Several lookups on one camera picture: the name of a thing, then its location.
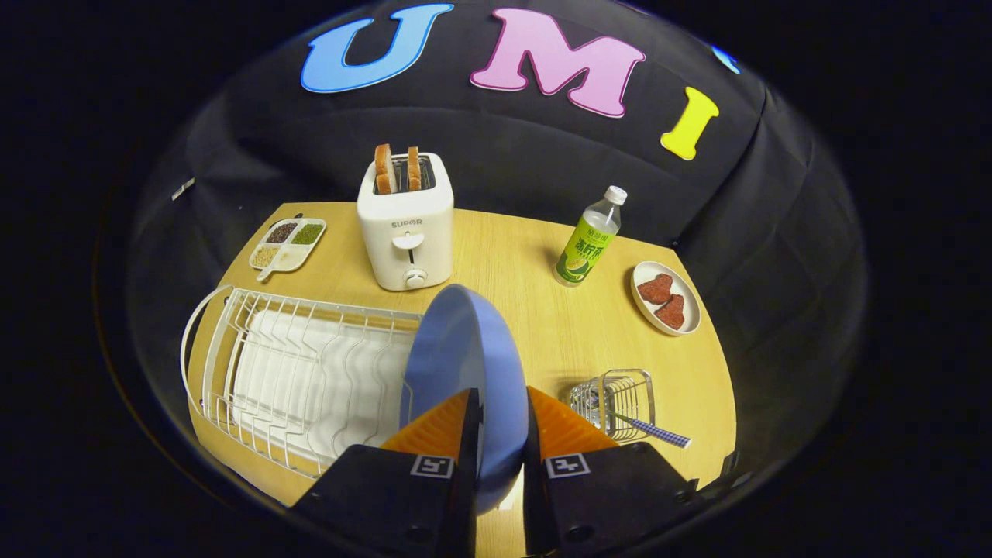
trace screw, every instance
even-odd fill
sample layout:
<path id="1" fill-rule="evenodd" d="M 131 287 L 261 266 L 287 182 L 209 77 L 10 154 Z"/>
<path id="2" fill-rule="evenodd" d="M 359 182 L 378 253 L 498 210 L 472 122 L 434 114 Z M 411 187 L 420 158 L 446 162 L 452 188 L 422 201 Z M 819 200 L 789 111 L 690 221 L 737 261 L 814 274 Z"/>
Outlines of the screw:
<path id="1" fill-rule="evenodd" d="M 568 539 L 569 542 L 582 542 L 592 537 L 593 532 L 592 527 L 588 525 L 579 525 L 569 529 L 564 538 Z"/>
<path id="2" fill-rule="evenodd" d="M 416 543 L 425 543 L 431 540 L 431 530 L 426 527 L 420 527 L 418 525 L 411 525 L 407 529 L 406 537 Z"/>

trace black fabric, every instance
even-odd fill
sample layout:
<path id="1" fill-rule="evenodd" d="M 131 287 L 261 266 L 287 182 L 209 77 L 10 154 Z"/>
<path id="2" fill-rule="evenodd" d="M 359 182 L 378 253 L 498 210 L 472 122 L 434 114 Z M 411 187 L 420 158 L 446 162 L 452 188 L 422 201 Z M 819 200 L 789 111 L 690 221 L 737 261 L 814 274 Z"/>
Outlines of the black fabric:
<path id="1" fill-rule="evenodd" d="M 195 304 L 280 204 L 354 201 L 375 146 L 389 142 L 439 154 L 461 209 L 573 224 L 608 185 L 623 187 L 621 233 L 677 241 L 709 310 L 733 379 L 738 445 L 767 464 L 808 440 L 856 349 L 867 278 L 842 176 L 800 116 L 702 41 L 600 2 L 456 1 L 403 73 L 336 94 L 300 86 L 311 39 L 373 17 L 346 59 L 372 62 L 396 31 L 390 14 L 415 4 L 335 18 L 240 72 L 145 185 L 126 296 L 138 354 L 173 420 L 188 431 L 177 358 Z M 626 115 L 568 101 L 582 76 L 542 95 L 529 64 L 525 90 L 471 85 L 495 47 L 498 6 L 553 16 L 573 47 L 608 35 L 645 52 L 624 94 Z M 687 85 L 720 108 L 690 162 L 659 143 L 682 114 Z M 169 201 L 192 176 L 195 186 Z"/>
<path id="2" fill-rule="evenodd" d="M 761 460 L 798 450 L 853 364 L 867 321 L 868 268 L 853 201 L 827 146 L 773 91 L 739 167 L 679 254 L 727 358 L 738 449 Z"/>

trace utensil handle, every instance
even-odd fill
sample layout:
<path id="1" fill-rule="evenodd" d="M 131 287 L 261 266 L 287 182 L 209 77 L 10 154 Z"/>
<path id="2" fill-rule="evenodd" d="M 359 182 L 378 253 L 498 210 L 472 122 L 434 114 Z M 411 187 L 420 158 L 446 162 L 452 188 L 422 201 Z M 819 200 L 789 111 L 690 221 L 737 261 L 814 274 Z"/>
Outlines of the utensil handle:
<path id="1" fill-rule="evenodd" d="M 669 432 L 668 430 L 663 430 L 653 424 L 648 424 L 641 420 L 631 419 L 630 423 L 634 425 L 634 428 L 637 428 L 641 432 L 650 434 L 655 438 L 658 438 L 660 440 L 668 442 L 669 444 L 672 444 L 673 446 L 678 446 L 680 448 L 685 449 L 688 447 L 689 444 L 692 443 L 692 439 L 690 438 L 687 438 L 685 436 L 680 436 L 674 432 Z"/>

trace blue plate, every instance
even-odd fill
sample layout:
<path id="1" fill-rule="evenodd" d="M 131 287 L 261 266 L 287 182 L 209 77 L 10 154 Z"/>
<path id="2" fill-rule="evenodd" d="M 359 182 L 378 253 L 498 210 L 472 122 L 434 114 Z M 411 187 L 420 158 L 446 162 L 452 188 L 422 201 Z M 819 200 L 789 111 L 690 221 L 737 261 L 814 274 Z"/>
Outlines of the blue plate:
<path id="1" fill-rule="evenodd" d="M 479 431 L 479 514 L 506 497 L 520 472 L 527 440 L 527 388 L 513 336 L 499 312 L 461 285 L 442 289 L 424 314 L 407 362 L 412 419 L 475 387 L 482 403 Z M 411 404 L 403 392 L 401 409 Z M 400 428 L 406 413 L 400 413 Z"/>

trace plastic bottle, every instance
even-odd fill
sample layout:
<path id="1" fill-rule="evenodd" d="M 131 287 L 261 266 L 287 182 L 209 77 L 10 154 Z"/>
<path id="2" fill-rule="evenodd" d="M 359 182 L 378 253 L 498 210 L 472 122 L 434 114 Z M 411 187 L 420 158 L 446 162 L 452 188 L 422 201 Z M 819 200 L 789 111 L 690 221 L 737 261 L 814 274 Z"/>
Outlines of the plastic bottle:
<path id="1" fill-rule="evenodd" d="M 582 218 L 552 271 L 559 283 L 577 287 L 589 276 L 606 246 L 620 230 L 620 206 L 626 200 L 626 192 L 611 186 L 602 200 L 582 212 Z"/>

